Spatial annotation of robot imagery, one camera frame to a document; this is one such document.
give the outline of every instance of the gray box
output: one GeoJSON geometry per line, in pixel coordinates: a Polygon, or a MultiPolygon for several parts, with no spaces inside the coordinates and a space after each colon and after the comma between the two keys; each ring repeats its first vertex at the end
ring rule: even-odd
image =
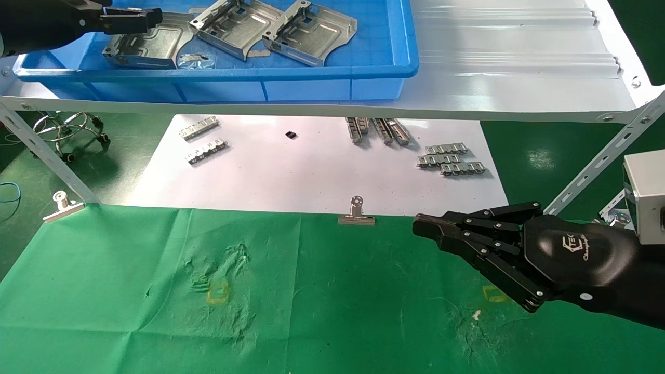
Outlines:
{"type": "Polygon", "coordinates": [[[642,244],[665,244],[665,150],[624,157],[626,206],[642,244]]]}

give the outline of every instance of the green cloth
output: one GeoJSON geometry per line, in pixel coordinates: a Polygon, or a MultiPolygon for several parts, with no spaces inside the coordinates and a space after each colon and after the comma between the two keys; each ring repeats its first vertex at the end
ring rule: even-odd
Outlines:
{"type": "Polygon", "coordinates": [[[0,283],[0,373],[662,370],[665,332],[526,313],[411,222],[91,205],[0,283]]]}

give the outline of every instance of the silver sheet metal part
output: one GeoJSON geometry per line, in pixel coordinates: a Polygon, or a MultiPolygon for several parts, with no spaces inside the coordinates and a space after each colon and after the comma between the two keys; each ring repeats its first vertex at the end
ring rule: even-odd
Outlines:
{"type": "Polygon", "coordinates": [[[112,65],[142,69],[176,69],[180,49],[194,32],[189,13],[164,12],[164,21],[143,34],[113,35],[102,54],[112,65]]]}
{"type": "Polygon", "coordinates": [[[190,22],[196,36],[242,61],[282,12],[258,0],[219,0],[190,22]]]}
{"type": "Polygon", "coordinates": [[[305,0],[296,0],[263,33],[265,47],[313,67],[347,44],[358,31],[358,20],[305,0]]]}

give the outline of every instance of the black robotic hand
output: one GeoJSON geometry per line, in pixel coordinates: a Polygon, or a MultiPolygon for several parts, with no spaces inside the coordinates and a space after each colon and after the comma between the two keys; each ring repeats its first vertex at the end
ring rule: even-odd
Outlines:
{"type": "Polygon", "coordinates": [[[665,329],[665,246],[642,245],[632,230],[544,216],[530,202],[418,214],[413,233],[462,257],[531,313],[563,300],[665,329]]]}
{"type": "Polygon", "coordinates": [[[0,57],[67,45],[85,33],[145,33],[162,10],[118,9],[113,0],[0,0],[0,57]]]}

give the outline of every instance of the metal clip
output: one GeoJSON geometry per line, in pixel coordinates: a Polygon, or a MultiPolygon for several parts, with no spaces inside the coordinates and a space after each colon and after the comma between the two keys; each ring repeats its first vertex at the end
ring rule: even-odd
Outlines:
{"type": "Polygon", "coordinates": [[[442,164],[441,175],[484,174],[485,166],[482,162],[460,162],[459,164],[442,164]]]}
{"type": "Polygon", "coordinates": [[[428,154],[427,156],[418,156],[419,168],[434,168],[441,164],[455,164],[460,162],[457,154],[428,154]]]}
{"type": "Polygon", "coordinates": [[[354,117],[347,117],[346,124],[348,125],[348,135],[351,137],[351,140],[353,140],[353,144],[358,144],[362,140],[363,134],[358,125],[358,121],[354,117]]]}
{"type": "Polygon", "coordinates": [[[376,132],[378,133],[383,143],[390,144],[392,143],[392,133],[386,124],[386,121],[383,118],[374,118],[374,127],[376,127],[376,132]]]}
{"type": "Polygon", "coordinates": [[[74,200],[69,200],[65,191],[58,191],[53,194],[53,201],[55,201],[55,204],[57,204],[58,211],[44,217],[43,220],[46,223],[51,223],[55,220],[59,220],[62,217],[67,217],[68,215],[78,212],[85,207],[84,202],[77,203],[74,200]]]}
{"type": "Polygon", "coordinates": [[[468,150],[469,149],[466,148],[464,143],[441,144],[438,146],[425,147],[427,154],[466,154],[468,150]]]}
{"type": "Polygon", "coordinates": [[[370,130],[370,119],[367,117],[356,118],[356,123],[358,124],[358,129],[361,134],[367,134],[370,130]]]}
{"type": "Polygon", "coordinates": [[[337,223],[340,225],[374,226],[376,220],[374,217],[362,215],[362,197],[353,196],[351,198],[351,213],[347,216],[337,216],[337,223]]]}
{"type": "Polygon", "coordinates": [[[214,141],[207,143],[203,147],[195,149],[193,153],[189,153],[187,156],[185,156],[185,159],[187,160],[187,162],[194,165],[195,163],[199,162],[200,160],[203,160],[204,158],[210,156],[211,154],[226,148],[227,145],[228,145],[227,142],[225,142],[221,138],[217,138],[214,141]]]}
{"type": "Polygon", "coordinates": [[[409,133],[406,132],[406,129],[404,129],[402,124],[400,124],[395,118],[384,118],[384,120],[395,136],[397,143],[400,146],[408,145],[411,141],[411,136],[409,136],[409,133]]]}
{"type": "Polygon", "coordinates": [[[212,116],[204,120],[201,120],[193,125],[187,126],[187,128],[182,129],[178,134],[184,140],[189,140],[195,136],[203,134],[204,132],[210,130],[215,126],[219,126],[219,121],[217,117],[212,116]]]}

